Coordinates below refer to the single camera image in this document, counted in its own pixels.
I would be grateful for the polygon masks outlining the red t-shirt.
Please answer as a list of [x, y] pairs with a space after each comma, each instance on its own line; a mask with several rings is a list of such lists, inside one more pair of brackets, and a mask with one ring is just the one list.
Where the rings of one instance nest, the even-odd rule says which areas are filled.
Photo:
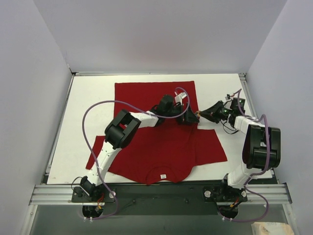
[[[175, 96], [186, 90], [191, 109], [198, 108], [195, 84], [187, 82], [117, 83], [115, 99], [149, 111], [166, 94]], [[114, 103], [114, 117], [122, 110], [137, 111], [125, 104]], [[104, 150], [105, 135], [97, 136], [91, 145], [95, 154]], [[156, 127], [139, 128], [131, 143], [115, 157], [108, 172], [132, 181], [150, 185], [159, 181], [181, 182], [198, 165], [225, 162], [226, 155], [214, 130], [201, 130], [198, 123], [178, 124], [166, 119]], [[87, 170], [94, 159], [90, 154]]]

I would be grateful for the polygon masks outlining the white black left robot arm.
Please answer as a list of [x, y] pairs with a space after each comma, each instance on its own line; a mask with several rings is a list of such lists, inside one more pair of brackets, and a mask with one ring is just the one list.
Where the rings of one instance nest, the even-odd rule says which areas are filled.
[[[92, 108], [105, 103], [125, 104], [137, 112], [122, 109], [114, 117], [105, 129], [104, 150], [100, 150], [100, 153], [96, 155], [87, 139], [85, 119]], [[83, 116], [82, 131], [94, 159], [94, 164], [86, 176], [81, 178], [80, 188], [83, 191], [83, 196], [89, 201], [96, 201], [100, 197], [100, 185], [110, 191], [104, 178], [117, 154], [131, 143], [139, 128], [156, 127], [166, 119], [176, 119], [181, 124], [199, 122], [198, 117], [191, 110], [190, 97], [186, 90], [182, 90], [181, 93], [175, 91], [175, 96], [164, 95], [159, 104], [153, 106], [149, 111], [143, 111], [129, 103], [118, 100], [100, 101], [89, 107]]]

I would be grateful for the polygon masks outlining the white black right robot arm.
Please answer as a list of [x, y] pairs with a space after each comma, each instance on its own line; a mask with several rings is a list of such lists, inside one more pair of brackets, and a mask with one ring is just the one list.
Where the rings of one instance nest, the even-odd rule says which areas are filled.
[[216, 124], [229, 123], [233, 132], [245, 134], [242, 162], [231, 173], [226, 174], [227, 185], [242, 189], [251, 179], [276, 168], [281, 160], [281, 131], [269, 127], [255, 117], [246, 115], [246, 100], [232, 97], [218, 101], [210, 108], [198, 111], [197, 116]]

